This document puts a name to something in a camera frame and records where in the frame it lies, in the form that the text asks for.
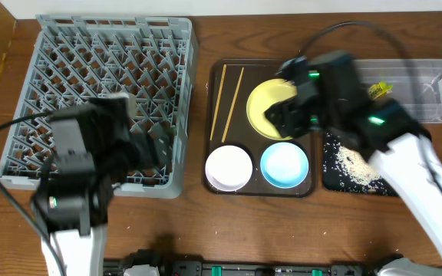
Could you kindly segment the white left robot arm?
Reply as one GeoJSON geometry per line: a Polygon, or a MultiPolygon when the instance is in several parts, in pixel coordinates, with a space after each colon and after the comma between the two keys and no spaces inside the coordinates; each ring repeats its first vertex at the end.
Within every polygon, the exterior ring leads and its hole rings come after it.
{"type": "Polygon", "coordinates": [[[50,114],[56,151],[31,197],[50,275],[101,275],[114,190],[131,171],[170,164],[174,131],[155,123],[132,133],[135,113],[132,96],[119,93],[50,114]]]}

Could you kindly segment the wooden chopstick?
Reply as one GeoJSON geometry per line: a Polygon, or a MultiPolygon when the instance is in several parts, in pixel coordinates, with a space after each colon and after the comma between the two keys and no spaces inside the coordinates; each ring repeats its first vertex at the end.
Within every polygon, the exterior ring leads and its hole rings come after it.
{"type": "Polygon", "coordinates": [[[219,103],[220,103],[220,99],[221,99],[221,96],[222,96],[223,85],[224,85],[224,80],[225,80],[225,76],[226,76],[226,68],[227,68],[227,65],[224,64],[223,65],[223,71],[222,71],[221,79],[220,79],[220,83],[219,83],[218,94],[217,94],[217,98],[216,98],[216,106],[215,106],[215,109],[214,109],[214,112],[213,112],[213,122],[212,122],[211,131],[210,131],[209,141],[213,140],[213,134],[214,134],[215,128],[216,128],[216,120],[217,120],[217,117],[218,117],[219,103]]]}
{"type": "Polygon", "coordinates": [[[230,108],[229,108],[228,117],[226,119],[226,125],[225,125],[224,131],[223,131],[223,136],[222,136],[222,139],[221,139],[222,143],[225,143],[227,134],[229,132],[229,125],[231,123],[232,116],[233,116],[233,111],[234,111],[235,106],[236,106],[236,101],[237,101],[237,97],[238,97],[238,94],[239,94],[239,89],[240,89],[240,86],[241,86],[241,83],[242,83],[242,78],[243,78],[243,75],[244,75],[244,70],[245,70],[245,68],[242,67],[242,69],[240,71],[240,74],[239,74],[239,79],[238,79],[238,82],[237,82],[237,85],[236,85],[235,92],[233,94],[232,103],[231,103],[230,108]]]}

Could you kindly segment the green orange snack wrapper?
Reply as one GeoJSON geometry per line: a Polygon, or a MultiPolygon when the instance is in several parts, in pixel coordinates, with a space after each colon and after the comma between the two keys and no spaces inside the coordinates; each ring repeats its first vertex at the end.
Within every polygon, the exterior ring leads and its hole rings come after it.
{"type": "Polygon", "coordinates": [[[393,86],[391,84],[380,81],[379,83],[373,84],[368,88],[368,95],[372,100],[377,100],[379,97],[387,95],[392,90],[393,86]]]}

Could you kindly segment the light blue bowl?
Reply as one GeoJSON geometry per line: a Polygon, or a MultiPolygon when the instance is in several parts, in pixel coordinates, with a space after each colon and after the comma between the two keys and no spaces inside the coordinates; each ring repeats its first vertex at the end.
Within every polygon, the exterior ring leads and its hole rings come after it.
{"type": "Polygon", "coordinates": [[[260,159],[260,171],[264,179],[280,189],[300,185],[309,173],[309,160],[305,151],[289,142],[269,146],[260,159]]]}

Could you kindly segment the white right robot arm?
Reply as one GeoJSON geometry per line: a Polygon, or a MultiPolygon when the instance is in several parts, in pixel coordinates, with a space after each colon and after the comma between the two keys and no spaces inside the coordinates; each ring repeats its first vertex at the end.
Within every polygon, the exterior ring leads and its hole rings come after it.
{"type": "Polygon", "coordinates": [[[338,136],[401,197],[442,257],[442,163],[429,132],[396,100],[372,99],[347,51],[293,58],[277,75],[296,89],[265,111],[279,135],[338,136]]]}

